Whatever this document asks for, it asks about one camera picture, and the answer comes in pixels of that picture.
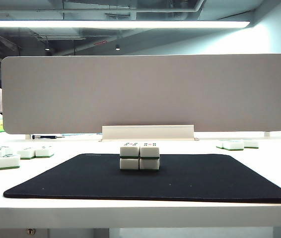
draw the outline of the white plastic stand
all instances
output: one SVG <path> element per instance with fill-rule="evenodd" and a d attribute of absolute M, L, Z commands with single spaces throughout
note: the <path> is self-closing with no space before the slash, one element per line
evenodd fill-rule
<path fill-rule="evenodd" d="M 102 140 L 194 140 L 194 125 L 115 125 L 102 132 Z"/>

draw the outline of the ceiling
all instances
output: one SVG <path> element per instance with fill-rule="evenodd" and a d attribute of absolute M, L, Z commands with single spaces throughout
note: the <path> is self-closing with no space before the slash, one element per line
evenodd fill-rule
<path fill-rule="evenodd" d="M 204 0 L 197 12 L 156 12 L 194 9 L 200 0 L 0 0 L 0 20 L 218 20 L 235 15 L 249 20 L 263 0 Z M 16 55 L 122 55 L 215 30 L 106 30 L 83 28 L 0 29 L 2 50 Z"/>

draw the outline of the white desk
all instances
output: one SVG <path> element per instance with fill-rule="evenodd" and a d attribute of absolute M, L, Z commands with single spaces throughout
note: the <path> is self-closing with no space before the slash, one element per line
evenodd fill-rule
<path fill-rule="evenodd" d="M 201 141 L 157 141 L 161 154 L 227 154 L 281 187 L 281 132 L 259 138 L 260 149 L 225 151 L 208 136 L 257 137 L 263 133 L 196 133 Z M 0 145 L 16 149 L 52 145 L 51 158 L 21 161 L 20 169 L 0 171 L 0 229 L 281 226 L 281 204 L 176 201 L 121 201 L 4 198 L 2 193 L 80 153 L 119 153 L 122 141 L 98 142 L 100 135 L 56 140 L 24 140 L 0 133 Z"/>

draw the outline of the fluorescent light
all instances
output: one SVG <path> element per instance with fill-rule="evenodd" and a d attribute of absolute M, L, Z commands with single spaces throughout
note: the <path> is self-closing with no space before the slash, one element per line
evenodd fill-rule
<path fill-rule="evenodd" d="M 154 29 L 154 28 L 244 28 L 249 21 L 0 21 L 0 27 L 27 28 L 97 28 L 97 29 Z"/>

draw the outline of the gray partition panel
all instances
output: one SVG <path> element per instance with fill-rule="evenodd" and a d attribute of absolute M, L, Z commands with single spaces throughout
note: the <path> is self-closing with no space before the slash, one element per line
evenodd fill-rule
<path fill-rule="evenodd" d="M 1 71 L 8 133 L 281 130 L 281 54 L 8 57 Z"/>

